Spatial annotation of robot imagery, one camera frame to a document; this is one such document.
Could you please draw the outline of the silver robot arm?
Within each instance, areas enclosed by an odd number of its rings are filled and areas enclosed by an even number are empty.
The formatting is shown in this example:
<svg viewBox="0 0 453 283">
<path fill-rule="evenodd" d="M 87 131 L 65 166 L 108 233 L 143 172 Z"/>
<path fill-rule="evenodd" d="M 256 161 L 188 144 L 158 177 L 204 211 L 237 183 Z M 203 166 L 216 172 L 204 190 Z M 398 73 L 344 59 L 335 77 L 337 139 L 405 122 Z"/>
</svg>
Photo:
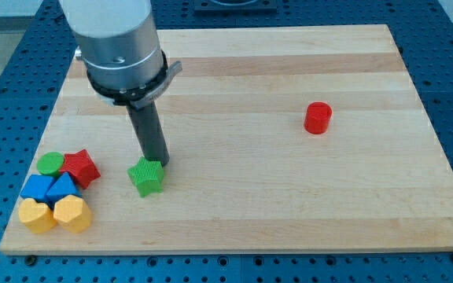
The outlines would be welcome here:
<svg viewBox="0 0 453 283">
<path fill-rule="evenodd" d="M 155 101 L 182 71 L 160 47 L 150 0 L 60 0 L 87 78 L 107 103 L 124 106 L 143 156 L 166 165 L 168 147 Z"/>
</svg>

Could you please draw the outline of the black flange with metal clamp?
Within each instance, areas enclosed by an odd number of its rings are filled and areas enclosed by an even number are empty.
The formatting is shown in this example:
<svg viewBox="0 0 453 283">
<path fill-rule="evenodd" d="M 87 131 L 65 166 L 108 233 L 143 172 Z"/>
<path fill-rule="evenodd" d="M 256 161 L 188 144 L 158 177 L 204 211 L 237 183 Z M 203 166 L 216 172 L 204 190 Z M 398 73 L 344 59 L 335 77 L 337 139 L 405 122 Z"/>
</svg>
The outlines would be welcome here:
<svg viewBox="0 0 453 283">
<path fill-rule="evenodd" d="M 112 106 L 140 109 L 151 105 L 182 71 L 182 62 L 169 64 L 159 47 L 79 47 L 75 56 L 84 63 L 91 87 Z"/>
</svg>

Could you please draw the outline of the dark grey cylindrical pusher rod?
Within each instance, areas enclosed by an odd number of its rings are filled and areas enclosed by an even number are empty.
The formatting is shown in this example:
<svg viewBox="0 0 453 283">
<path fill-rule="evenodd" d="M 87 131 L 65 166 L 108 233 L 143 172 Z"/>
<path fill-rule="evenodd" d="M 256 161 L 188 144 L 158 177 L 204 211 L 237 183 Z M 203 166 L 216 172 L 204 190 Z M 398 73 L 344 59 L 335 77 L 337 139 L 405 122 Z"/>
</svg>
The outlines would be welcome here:
<svg viewBox="0 0 453 283">
<path fill-rule="evenodd" d="M 162 167 L 167 165 L 170 156 L 155 103 L 143 108 L 130 105 L 127 112 L 143 156 L 149 161 L 159 161 Z"/>
</svg>

